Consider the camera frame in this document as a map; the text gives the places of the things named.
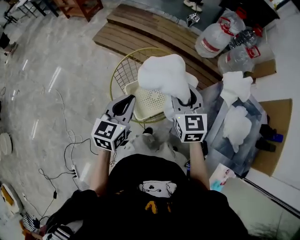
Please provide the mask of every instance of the wooden step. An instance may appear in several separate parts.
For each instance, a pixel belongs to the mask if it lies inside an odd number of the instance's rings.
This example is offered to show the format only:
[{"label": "wooden step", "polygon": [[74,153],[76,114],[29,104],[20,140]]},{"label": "wooden step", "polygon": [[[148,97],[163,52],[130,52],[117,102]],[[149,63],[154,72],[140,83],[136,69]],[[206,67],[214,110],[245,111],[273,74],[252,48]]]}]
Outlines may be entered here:
[{"label": "wooden step", "polygon": [[202,58],[195,49],[198,36],[188,29],[156,14],[124,4],[114,9],[107,16],[107,21],[162,43],[199,65],[214,79],[222,80],[218,59]]},{"label": "wooden step", "polygon": [[[93,41],[103,47],[113,50],[119,54],[127,55],[135,50],[145,47],[158,47],[167,50],[170,53],[175,53],[183,57],[186,63],[186,71],[194,75],[198,79],[198,87],[204,89],[218,82],[214,76],[207,73],[200,66],[195,64],[190,59],[180,53],[168,48],[164,44],[157,42],[149,37],[139,34],[135,31],[123,28],[118,25],[107,23],[93,38]],[[143,62],[143,55],[138,59]]]}]

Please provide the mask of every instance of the gray pants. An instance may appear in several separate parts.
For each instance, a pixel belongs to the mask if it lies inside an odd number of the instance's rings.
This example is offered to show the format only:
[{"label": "gray pants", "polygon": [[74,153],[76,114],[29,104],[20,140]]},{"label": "gray pants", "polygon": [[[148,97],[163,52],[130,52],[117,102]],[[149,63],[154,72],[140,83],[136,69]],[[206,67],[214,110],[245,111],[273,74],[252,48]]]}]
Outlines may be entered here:
[{"label": "gray pants", "polygon": [[142,154],[147,156],[154,156],[163,158],[165,160],[175,162],[187,174],[185,163],[187,158],[173,150],[173,146],[168,142],[159,142],[151,134],[137,135],[134,139],[130,140],[124,147],[119,147],[115,158],[116,164],[123,158],[133,154]]}]

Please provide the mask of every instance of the large plastic water bottle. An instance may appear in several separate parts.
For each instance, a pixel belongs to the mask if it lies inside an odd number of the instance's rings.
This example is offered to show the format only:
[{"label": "large plastic water bottle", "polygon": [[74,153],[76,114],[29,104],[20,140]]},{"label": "large plastic water bottle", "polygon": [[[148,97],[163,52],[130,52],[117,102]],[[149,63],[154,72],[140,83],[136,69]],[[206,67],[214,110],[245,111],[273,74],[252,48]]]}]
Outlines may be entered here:
[{"label": "large plastic water bottle", "polygon": [[263,29],[260,26],[254,28],[246,27],[245,30],[241,31],[229,43],[229,48],[233,49],[237,46],[244,44],[246,47],[251,48],[257,45],[262,35]]},{"label": "large plastic water bottle", "polygon": [[222,54],[217,62],[221,74],[227,72],[252,72],[254,70],[253,58],[259,57],[259,49],[254,46],[247,48],[245,45],[237,46],[229,52]]},{"label": "large plastic water bottle", "polygon": [[195,49],[198,54],[204,58],[216,57],[233,36],[246,28],[245,18],[246,12],[240,7],[236,12],[225,11],[217,23],[208,26],[197,38]]}]

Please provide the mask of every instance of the white cable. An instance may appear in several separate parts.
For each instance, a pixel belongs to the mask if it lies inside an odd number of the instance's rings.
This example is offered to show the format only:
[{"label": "white cable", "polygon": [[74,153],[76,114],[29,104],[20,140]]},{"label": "white cable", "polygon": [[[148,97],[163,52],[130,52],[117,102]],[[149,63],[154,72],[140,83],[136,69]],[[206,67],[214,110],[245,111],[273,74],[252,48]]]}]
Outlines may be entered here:
[{"label": "white cable", "polygon": [[[70,153],[70,159],[71,159],[71,161],[72,161],[72,164],[74,165],[74,161],[73,161],[73,159],[72,159],[73,149],[74,149],[74,147],[75,147],[75,143],[80,143],[80,142],[83,141],[83,137],[82,137],[81,135],[75,135],[74,131],[71,130],[71,129],[70,129],[70,130],[67,130],[67,120],[66,120],[66,116],[65,116],[65,103],[64,103],[64,100],[63,100],[62,95],[60,94],[60,92],[59,92],[57,89],[55,89],[55,90],[56,90],[56,91],[58,92],[58,94],[60,95],[61,102],[62,102],[62,114],[63,114],[64,121],[65,121],[65,131],[66,131],[66,133],[67,133],[67,135],[68,135],[68,137],[69,137],[71,143],[73,143],[72,149],[71,149],[71,153]],[[81,138],[81,141],[79,141],[79,142],[76,141],[76,137],[80,137],[80,138]]]}]

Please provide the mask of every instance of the forearm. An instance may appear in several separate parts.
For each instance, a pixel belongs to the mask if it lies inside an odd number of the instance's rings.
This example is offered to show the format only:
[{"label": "forearm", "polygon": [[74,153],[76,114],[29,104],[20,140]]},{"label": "forearm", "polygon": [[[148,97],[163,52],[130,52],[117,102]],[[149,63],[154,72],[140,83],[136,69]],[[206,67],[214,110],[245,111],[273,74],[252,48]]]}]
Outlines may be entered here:
[{"label": "forearm", "polygon": [[204,162],[202,148],[199,142],[192,142],[189,145],[191,178],[200,181],[207,189],[210,188],[210,181],[207,175],[207,170]]},{"label": "forearm", "polygon": [[99,151],[98,160],[94,166],[94,172],[90,179],[90,189],[94,190],[98,196],[104,195],[106,193],[110,158],[110,151]]}]

